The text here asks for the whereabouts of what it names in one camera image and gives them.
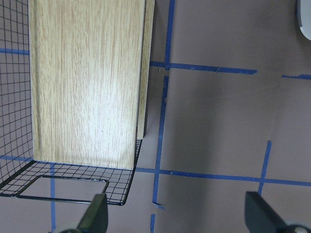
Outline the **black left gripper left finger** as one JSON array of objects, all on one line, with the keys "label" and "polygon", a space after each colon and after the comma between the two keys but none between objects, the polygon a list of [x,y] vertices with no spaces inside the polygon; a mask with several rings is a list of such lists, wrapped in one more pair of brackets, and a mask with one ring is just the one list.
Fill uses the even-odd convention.
[{"label": "black left gripper left finger", "polygon": [[81,218],[77,229],[81,233],[105,233],[108,228],[106,194],[96,194]]}]

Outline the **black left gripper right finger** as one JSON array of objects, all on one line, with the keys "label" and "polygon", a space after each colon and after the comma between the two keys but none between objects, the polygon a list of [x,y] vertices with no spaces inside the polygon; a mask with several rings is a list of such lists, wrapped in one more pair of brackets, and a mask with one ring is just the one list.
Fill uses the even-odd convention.
[{"label": "black left gripper right finger", "polygon": [[292,229],[258,192],[245,193],[244,220],[250,233],[291,233]]}]

